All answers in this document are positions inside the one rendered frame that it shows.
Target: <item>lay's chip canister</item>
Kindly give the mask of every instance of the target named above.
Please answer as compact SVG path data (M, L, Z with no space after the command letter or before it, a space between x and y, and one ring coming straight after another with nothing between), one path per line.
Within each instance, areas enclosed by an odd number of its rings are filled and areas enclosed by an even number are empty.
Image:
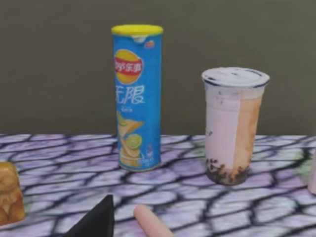
M163 28L112 28L119 164L146 171L160 164L160 98Z

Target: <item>lime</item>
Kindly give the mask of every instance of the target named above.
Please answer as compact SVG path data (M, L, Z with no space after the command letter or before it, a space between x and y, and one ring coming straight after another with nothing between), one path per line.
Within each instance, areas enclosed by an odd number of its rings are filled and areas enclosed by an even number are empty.
M126 126L127 123L125 119L123 119L122 115L120 115L119 111L117 111L117 118L118 118L118 123L122 126Z
M126 139L126 145L128 148L135 150L141 146L143 139L138 134L129 135Z

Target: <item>plastic lid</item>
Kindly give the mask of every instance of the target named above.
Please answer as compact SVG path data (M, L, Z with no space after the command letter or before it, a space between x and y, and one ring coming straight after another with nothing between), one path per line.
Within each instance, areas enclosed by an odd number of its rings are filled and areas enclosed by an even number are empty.
M162 34L163 28L154 25L120 25L112 27L111 32L120 36L148 36Z
M214 68L203 72L202 79L216 86L255 88L265 86L270 77L249 68Z

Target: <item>marble patterned tablecloth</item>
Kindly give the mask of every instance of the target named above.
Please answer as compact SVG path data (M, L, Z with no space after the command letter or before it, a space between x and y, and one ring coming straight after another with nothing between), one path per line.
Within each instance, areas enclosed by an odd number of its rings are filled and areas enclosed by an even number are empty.
M204 136L162 136L162 166L119 168L111 135L1 135L0 160L18 167L28 217L1 237L61 237L106 194L115 198L115 237L144 236L136 203L153 208L177 237L316 236L316 197L306 190L316 137L257 136L247 181L212 183Z

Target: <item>dark pointed object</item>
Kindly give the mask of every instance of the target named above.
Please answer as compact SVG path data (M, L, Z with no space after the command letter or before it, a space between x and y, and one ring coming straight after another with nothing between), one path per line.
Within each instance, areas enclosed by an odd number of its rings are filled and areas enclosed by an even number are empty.
M64 237L113 237L113 232L113 196L107 195L65 233Z

